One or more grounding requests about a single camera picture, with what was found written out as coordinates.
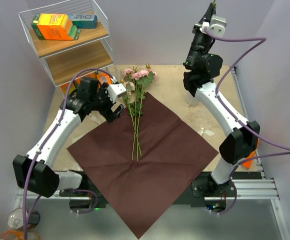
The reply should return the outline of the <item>white printed ribbon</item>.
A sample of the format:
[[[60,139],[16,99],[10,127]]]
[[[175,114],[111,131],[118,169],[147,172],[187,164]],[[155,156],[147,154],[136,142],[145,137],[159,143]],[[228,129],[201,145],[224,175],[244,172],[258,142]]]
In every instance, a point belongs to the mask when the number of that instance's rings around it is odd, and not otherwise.
[[[101,125],[105,122],[105,118],[102,117],[99,113],[92,112],[90,115],[87,116],[87,119],[83,121],[82,124],[80,124],[73,132],[74,137],[72,140],[72,143],[79,140],[81,137],[83,137],[86,133],[90,132],[91,130],[95,129],[97,126]],[[194,129],[200,136],[214,136],[215,133],[211,131],[210,129],[204,128],[204,127],[193,127],[191,125],[192,129]]]

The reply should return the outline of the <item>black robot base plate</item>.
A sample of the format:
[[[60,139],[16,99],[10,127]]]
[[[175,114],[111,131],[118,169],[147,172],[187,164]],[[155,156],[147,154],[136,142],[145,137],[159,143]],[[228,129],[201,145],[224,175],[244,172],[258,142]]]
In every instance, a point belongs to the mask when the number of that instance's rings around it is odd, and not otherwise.
[[[93,182],[85,172],[79,174],[82,183],[77,189],[64,189],[59,193],[62,198],[70,198],[72,210],[101,209],[111,205],[118,213],[137,210],[160,213],[171,205],[190,205],[220,212],[226,209],[229,197],[237,197],[232,180],[217,185],[210,172],[189,178],[168,171],[144,176],[137,171],[123,172],[109,182]]]

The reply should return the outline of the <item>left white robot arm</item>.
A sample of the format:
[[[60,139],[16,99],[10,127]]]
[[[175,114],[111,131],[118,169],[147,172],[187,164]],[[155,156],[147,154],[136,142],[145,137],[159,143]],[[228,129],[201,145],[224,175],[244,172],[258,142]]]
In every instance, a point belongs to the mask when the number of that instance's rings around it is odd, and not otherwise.
[[[72,132],[93,111],[99,112],[109,123],[119,118],[124,109],[111,108],[127,90],[121,83],[100,83],[84,77],[77,89],[62,101],[57,115],[38,143],[24,156],[17,155],[13,170],[17,186],[49,198],[56,191],[71,189],[77,196],[88,192],[83,175],[73,170],[56,172],[52,169],[55,159]]]

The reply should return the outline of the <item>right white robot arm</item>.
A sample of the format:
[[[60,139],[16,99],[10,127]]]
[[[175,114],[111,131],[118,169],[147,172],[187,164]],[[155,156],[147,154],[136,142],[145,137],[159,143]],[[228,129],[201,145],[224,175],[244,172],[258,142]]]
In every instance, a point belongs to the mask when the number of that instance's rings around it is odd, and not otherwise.
[[[223,59],[209,53],[215,39],[207,32],[222,37],[226,26],[226,19],[216,14],[216,3],[210,3],[200,21],[193,26],[194,38],[183,63],[185,89],[209,110],[226,136],[219,147],[221,158],[207,184],[209,194],[215,197],[225,191],[225,184],[238,162],[255,152],[258,137],[253,132],[260,132],[260,125],[236,111],[214,83],[214,78],[220,75]]]

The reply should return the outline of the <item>red wrapping paper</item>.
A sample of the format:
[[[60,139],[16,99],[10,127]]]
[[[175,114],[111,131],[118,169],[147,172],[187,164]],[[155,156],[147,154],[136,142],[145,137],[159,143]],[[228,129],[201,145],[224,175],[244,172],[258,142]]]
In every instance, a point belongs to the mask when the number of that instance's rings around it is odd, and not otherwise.
[[[140,176],[170,172],[196,178],[217,156],[217,150],[202,136],[149,93],[142,111],[138,135],[142,157],[138,161],[131,158],[134,130],[126,109],[114,122],[102,123],[68,147],[93,182],[108,183],[124,172]],[[116,213],[140,238],[165,211]]]

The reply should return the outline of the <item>pink flower bunch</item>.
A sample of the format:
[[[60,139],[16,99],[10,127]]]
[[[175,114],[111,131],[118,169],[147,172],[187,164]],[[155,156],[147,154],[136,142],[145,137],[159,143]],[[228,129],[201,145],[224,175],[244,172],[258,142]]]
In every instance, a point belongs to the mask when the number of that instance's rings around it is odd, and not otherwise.
[[[133,126],[133,144],[132,156],[133,160],[138,161],[142,157],[141,145],[139,140],[140,118],[143,115],[143,104],[145,100],[146,88],[151,85],[157,73],[152,70],[150,64],[146,64],[144,69],[137,67],[126,68],[123,73],[121,83],[127,89],[127,94],[122,97],[128,113],[131,117]]]

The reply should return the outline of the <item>cream white flower stem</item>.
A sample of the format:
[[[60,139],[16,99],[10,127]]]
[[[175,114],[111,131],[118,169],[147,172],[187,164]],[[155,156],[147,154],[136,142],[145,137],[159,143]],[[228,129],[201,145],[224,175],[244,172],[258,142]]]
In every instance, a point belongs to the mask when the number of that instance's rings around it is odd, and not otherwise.
[[[217,5],[217,0],[213,0],[212,4],[213,4],[213,7],[216,7],[216,5]]]

